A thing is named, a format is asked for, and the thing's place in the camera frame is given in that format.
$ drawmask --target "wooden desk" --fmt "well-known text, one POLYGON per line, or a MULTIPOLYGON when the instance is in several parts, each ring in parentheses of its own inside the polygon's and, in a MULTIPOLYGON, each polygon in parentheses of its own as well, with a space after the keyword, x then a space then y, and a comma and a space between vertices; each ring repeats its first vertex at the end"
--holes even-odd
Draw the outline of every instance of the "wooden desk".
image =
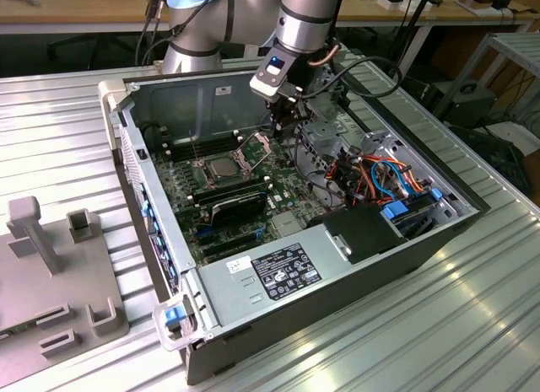
MULTIPOLYGON (((62 34, 85 32, 140 31, 148 0, 37 0, 41 6, 0 0, 0 34, 62 34)), ((429 31, 436 25, 497 25, 519 24, 518 31, 526 31, 537 18, 535 14, 478 17, 455 3, 445 0, 423 14, 417 34, 402 61, 406 72, 417 56, 429 31)), ((343 0, 338 27, 398 26, 403 12, 389 11, 376 0, 343 0)), ((160 30, 167 30, 169 17, 165 10, 160 30)))
MULTIPOLYGON (((343 0, 339 10, 339 20, 343 24, 366 21, 370 23, 370 26, 393 25, 396 21, 401 23, 403 15, 404 12, 401 10, 386 10, 377 4, 377 0, 343 0)), ((533 13, 517 14, 515 19, 510 14, 506 14, 502 21, 503 24, 512 24, 512 22, 514 24, 530 24, 535 18, 537 15, 533 13)), ((444 0, 439 7, 433 6, 429 12, 423 12, 417 24, 491 25, 500 24, 500 22, 500 13, 479 17, 458 5, 456 0, 444 0)))

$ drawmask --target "warning label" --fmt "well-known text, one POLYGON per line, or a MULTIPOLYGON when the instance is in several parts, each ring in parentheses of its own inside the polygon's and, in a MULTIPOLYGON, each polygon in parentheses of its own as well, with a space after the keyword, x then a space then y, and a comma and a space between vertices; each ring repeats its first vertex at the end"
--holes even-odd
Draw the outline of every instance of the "warning label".
POLYGON ((252 260, 251 265, 274 301, 321 280, 300 243, 252 260))

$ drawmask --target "blue latch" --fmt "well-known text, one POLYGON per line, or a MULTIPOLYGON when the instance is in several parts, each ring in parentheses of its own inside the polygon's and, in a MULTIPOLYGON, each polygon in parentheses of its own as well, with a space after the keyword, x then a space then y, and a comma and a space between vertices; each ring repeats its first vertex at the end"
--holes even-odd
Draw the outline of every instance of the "blue latch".
POLYGON ((168 328, 174 327, 182 322, 186 317, 187 313, 183 305, 178 305, 174 308, 167 309, 165 311, 165 318, 167 319, 165 326, 168 328))
POLYGON ((442 192, 440 192, 438 188, 434 188, 433 190, 431 190, 431 195, 434 197, 436 201, 442 198, 442 192))
POLYGON ((143 215, 143 217, 147 217, 148 214, 149 214, 149 207, 150 207, 150 204, 148 202, 148 200, 146 200, 144 203, 143 203, 143 207, 141 208, 141 215, 143 215))
POLYGON ((408 212, 408 208, 401 201, 388 202, 382 209, 388 219, 393 219, 408 212))

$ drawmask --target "motherboard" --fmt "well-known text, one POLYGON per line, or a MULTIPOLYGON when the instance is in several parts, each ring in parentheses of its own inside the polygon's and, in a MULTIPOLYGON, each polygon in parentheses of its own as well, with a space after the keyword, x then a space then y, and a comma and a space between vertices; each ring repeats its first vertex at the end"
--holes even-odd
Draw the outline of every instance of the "motherboard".
POLYGON ((200 266, 299 232, 326 211, 291 148, 266 132, 184 142, 153 161, 200 266))

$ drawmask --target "ribbed aluminum surface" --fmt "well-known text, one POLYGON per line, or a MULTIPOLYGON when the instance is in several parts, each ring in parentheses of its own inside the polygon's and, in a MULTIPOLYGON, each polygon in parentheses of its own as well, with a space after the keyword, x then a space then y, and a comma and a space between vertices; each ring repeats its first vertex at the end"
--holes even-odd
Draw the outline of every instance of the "ribbed aluminum surface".
POLYGON ((540 34, 494 34, 489 44, 540 78, 540 34))
MULTIPOLYGON (((38 196, 44 221, 80 207, 98 212, 132 324, 125 337, 7 390, 539 389, 540 211, 402 92, 383 103, 491 212, 414 273, 187 388, 178 354, 159 346, 149 319, 156 297, 114 173, 95 87, 150 73, 0 81, 0 213, 19 194, 38 196)), ((388 85, 372 67, 354 74, 374 91, 388 85)), ((359 100, 351 107, 368 126, 379 125, 359 100)))

